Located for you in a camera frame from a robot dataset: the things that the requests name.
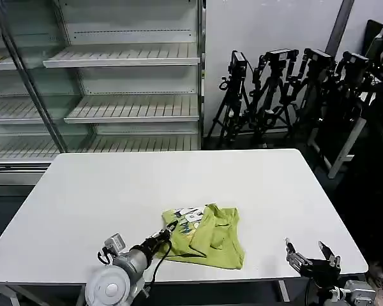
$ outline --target camera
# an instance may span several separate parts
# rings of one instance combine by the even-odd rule
[[[231,53],[229,73],[233,78],[245,79],[247,74],[247,60],[241,52],[234,50]]]
[[[343,53],[343,59],[361,68],[367,67],[369,65],[369,59],[367,57],[364,57],[360,54],[351,53],[349,51]]]
[[[323,67],[330,67],[333,63],[333,56],[326,54],[318,49],[309,49],[306,48],[304,51],[304,56],[310,59],[311,61],[319,63]]]
[[[265,54],[264,59],[270,62],[278,62],[278,61],[286,61],[286,60],[295,61],[298,54],[299,54],[298,50],[280,49],[280,50],[268,51]]]

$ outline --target white table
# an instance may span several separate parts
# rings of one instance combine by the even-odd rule
[[[109,236],[131,247],[162,228],[164,210],[207,203],[238,208],[243,268],[166,261],[157,282],[297,277],[285,237],[309,258],[322,258],[323,241],[343,274],[368,269],[297,150],[61,154],[0,237],[0,285],[85,284]]]

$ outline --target white wall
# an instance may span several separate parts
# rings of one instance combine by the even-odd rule
[[[221,77],[228,76],[232,50],[243,52],[253,66],[258,64],[259,55],[270,50],[324,50],[341,3],[342,0],[208,0],[205,134],[223,99],[224,92],[218,85]],[[248,75],[247,91],[252,89],[251,73]]]
[[[339,46],[337,59],[344,51],[360,52],[369,19],[383,24],[383,0],[355,0]]]

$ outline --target green t-shirt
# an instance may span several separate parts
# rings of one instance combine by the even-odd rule
[[[167,260],[198,263],[226,269],[241,269],[244,251],[237,239],[236,208],[215,204],[200,208],[173,209],[163,213],[166,224],[178,220],[170,241]],[[165,245],[159,255],[166,253]]]

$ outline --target glass door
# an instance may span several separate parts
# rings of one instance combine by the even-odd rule
[[[64,48],[54,12],[52,1],[0,2],[0,158],[51,162],[89,141],[63,120],[81,97],[73,72],[43,66]]]

